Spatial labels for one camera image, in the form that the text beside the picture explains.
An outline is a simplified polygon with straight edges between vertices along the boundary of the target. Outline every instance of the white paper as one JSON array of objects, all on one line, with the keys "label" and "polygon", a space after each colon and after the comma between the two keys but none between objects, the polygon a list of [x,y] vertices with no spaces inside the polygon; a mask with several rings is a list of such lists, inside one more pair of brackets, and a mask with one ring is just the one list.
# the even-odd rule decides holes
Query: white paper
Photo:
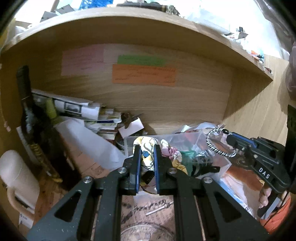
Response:
[{"label": "white paper", "polygon": [[57,100],[61,100],[61,101],[64,101],[64,102],[69,102],[69,103],[79,104],[79,105],[85,105],[85,106],[88,106],[89,104],[93,103],[93,101],[91,101],[91,100],[75,98],[75,97],[69,97],[69,96],[63,96],[63,95],[56,95],[56,94],[48,93],[48,92],[37,90],[37,89],[32,89],[32,93],[37,94],[37,95],[47,96],[47,97],[57,99]]},{"label": "white paper", "polygon": [[66,142],[76,145],[102,168],[115,170],[122,167],[125,156],[110,142],[81,124],[67,120],[59,124],[56,129]]},{"label": "white paper", "polygon": [[81,108],[81,115],[84,118],[97,120],[99,118],[100,107],[99,106],[83,106]]},{"label": "white paper", "polygon": [[123,127],[119,128],[118,131],[119,131],[120,135],[122,136],[122,138],[125,138],[125,137],[130,136],[131,134],[136,133],[137,131],[139,131],[143,128],[144,128],[144,126],[143,126],[140,118],[138,118],[138,119],[132,121],[130,123],[130,125],[128,126],[128,128],[125,129],[123,126]]},{"label": "white paper", "polygon": [[67,120],[73,120],[73,121],[76,121],[78,122],[79,124],[81,124],[82,126],[84,126],[84,120],[82,119],[78,119],[78,118],[74,118],[74,117],[69,117],[69,116],[63,116],[63,115],[60,115],[57,117],[60,122],[58,124],[55,124],[54,127],[58,126],[59,124],[61,124],[63,121],[67,121]]},{"label": "white paper", "polygon": [[28,228],[32,228],[33,227],[33,220],[26,217],[25,215],[23,215],[22,213],[20,213],[19,216],[19,225],[23,224]]}]

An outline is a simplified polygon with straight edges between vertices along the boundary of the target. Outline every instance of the orange sticky note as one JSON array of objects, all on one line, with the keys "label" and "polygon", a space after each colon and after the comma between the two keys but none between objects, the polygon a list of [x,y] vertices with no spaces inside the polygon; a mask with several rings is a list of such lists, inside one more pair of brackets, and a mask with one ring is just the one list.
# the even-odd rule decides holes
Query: orange sticky note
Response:
[{"label": "orange sticky note", "polygon": [[175,86],[176,69],[144,65],[114,64],[112,83]]}]

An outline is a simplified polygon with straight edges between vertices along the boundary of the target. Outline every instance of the dark glass bottle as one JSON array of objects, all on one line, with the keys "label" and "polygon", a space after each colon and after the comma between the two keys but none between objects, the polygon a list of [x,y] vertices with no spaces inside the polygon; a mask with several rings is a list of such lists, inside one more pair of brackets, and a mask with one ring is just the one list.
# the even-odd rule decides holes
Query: dark glass bottle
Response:
[{"label": "dark glass bottle", "polygon": [[62,188],[70,190],[80,181],[81,175],[68,164],[61,137],[51,120],[34,103],[29,67],[20,67],[16,76],[22,103],[21,128],[24,138],[46,173]]}]

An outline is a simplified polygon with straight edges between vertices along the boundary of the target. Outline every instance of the wooden shelf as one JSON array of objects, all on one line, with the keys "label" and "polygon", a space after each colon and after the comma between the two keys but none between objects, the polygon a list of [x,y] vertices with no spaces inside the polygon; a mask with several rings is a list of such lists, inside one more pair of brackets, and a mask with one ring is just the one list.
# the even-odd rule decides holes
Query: wooden shelf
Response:
[{"label": "wooden shelf", "polygon": [[37,51],[98,43],[165,47],[251,72],[264,72],[272,78],[240,44],[215,30],[175,15],[132,7],[93,8],[53,17],[13,38],[3,52],[14,46]]}]

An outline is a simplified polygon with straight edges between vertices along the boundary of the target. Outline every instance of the plastic container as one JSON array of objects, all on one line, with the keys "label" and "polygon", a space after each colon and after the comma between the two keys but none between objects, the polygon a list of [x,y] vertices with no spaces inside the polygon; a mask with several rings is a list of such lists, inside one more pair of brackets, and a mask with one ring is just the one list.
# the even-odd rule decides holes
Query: plastic container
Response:
[{"label": "plastic container", "polygon": [[[176,147],[179,151],[193,150],[196,151],[196,153],[199,153],[209,149],[205,142],[206,136],[202,131],[169,135],[154,135],[149,137],[153,137],[159,141],[164,139],[172,147]],[[136,138],[137,137],[135,136],[124,138],[124,150],[126,157],[133,155],[133,142]],[[204,176],[210,176],[214,180],[218,181],[231,166],[231,162],[227,158],[215,153],[213,156],[213,166],[220,167],[220,171],[218,173],[207,173],[199,176],[198,178],[201,179]]]}]

